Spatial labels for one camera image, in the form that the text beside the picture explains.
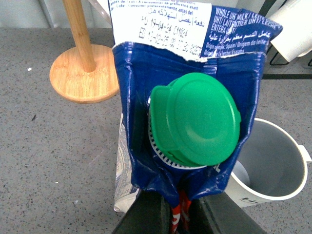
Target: gray countertop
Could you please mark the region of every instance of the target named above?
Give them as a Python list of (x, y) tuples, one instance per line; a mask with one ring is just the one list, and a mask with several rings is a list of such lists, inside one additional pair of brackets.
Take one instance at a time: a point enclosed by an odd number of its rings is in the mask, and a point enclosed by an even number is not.
[[(90, 37), (113, 46), (111, 29)], [(69, 29), (0, 29), (0, 39), (0, 232), (111, 233), (123, 216), (113, 210), (120, 95), (76, 104), (54, 91), (51, 65), (75, 46)], [(263, 80), (257, 116), (312, 153), (311, 96), (312, 79)], [(311, 234), (308, 170), (296, 197), (244, 211), (269, 233)]]

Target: white mug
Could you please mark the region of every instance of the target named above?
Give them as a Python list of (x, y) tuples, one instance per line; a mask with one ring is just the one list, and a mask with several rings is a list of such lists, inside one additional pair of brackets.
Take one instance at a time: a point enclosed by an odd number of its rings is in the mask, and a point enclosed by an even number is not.
[(312, 0), (290, 0), (270, 16), (283, 26), (271, 43), (288, 62), (312, 50), (311, 11)]
[(309, 162), (304, 146), (277, 125), (256, 118), (225, 192), (239, 207), (289, 199), (305, 186)]

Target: wooden base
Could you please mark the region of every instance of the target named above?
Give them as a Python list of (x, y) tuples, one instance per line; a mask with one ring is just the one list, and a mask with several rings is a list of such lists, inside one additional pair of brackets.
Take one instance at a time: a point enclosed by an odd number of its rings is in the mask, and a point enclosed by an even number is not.
[(50, 70), (50, 81), (58, 94), (77, 103), (96, 103), (119, 92), (111, 48), (91, 45), (95, 71), (84, 72), (76, 47), (62, 53)]

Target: wooden paper towel holder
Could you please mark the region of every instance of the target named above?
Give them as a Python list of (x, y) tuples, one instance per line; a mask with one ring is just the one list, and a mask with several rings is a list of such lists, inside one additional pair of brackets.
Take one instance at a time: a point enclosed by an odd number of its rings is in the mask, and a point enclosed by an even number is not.
[(119, 92), (112, 49), (91, 45), (81, 0), (63, 0), (76, 47), (52, 64), (50, 81), (58, 94), (77, 103), (96, 103)]

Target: green plastic screw cap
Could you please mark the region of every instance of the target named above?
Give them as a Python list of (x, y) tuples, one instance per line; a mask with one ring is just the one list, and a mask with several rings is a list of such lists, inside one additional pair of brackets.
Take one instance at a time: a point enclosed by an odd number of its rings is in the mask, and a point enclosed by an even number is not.
[(157, 147), (188, 167), (225, 161), (236, 148), (241, 117), (229, 91), (215, 78), (189, 73), (151, 93)]

